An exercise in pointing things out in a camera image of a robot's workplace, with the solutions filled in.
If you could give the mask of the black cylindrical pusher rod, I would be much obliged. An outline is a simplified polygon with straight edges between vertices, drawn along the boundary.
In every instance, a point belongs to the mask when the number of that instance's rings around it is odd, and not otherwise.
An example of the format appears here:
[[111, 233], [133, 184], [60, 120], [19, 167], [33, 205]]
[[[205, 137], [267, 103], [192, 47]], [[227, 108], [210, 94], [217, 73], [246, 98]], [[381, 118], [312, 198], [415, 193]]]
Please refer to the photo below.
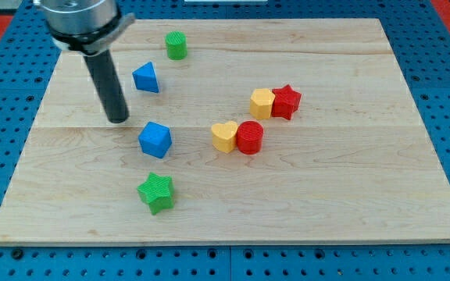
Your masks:
[[110, 51], [85, 56], [84, 61], [107, 120], [111, 123], [125, 122], [130, 113]]

